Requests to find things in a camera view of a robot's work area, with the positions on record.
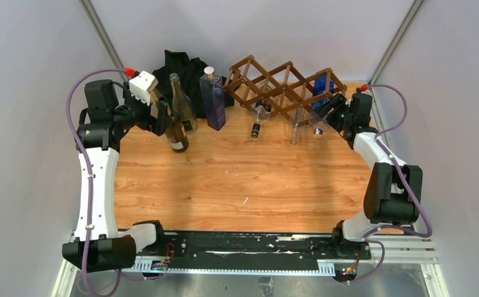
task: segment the black cloth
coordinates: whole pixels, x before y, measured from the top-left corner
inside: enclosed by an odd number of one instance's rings
[[[199,58],[189,59],[185,52],[174,53],[165,50],[165,66],[154,70],[152,74],[159,80],[156,88],[165,96],[169,104],[172,104],[173,94],[169,76],[172,73],[177,73],[183,91],[191,100],[194,113],[198,118],[206,118],[199,79],[203,76],[203,69],[207,66],[207,63]],[[222,76],[222,79],[223,84],[225,84],[227,78]],[[233,105],[234,98],[225,93],[225,107]]]

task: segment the wooden tabletop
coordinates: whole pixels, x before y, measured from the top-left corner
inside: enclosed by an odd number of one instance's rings
[[[350,98],[361,84],[346,85]],[[140,129],[122,140],[118,227],[160,220],[177,230],[330,232],[362,209],[371,171],[334,130],[315,139],[307,126],[292,145],[290,124],[280,116],[258,139],[237,103],[226,117],[221,131],[200,119],[184,153]]]

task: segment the white label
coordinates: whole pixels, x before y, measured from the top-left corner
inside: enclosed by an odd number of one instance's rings
[[[170,147],[175,150],[181,150],[183,148],[182,142],[170,142]]]

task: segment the bottle label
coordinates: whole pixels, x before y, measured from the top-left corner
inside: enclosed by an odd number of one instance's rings
[[[192,121],[190,119],[184,119],[181,121],[183,123],[183,127],[185,128],[185,131],[192,131]]]
[[[180,142],[170,142],[170,147],[175,150],[181,150],[183,148],[183,143]]]

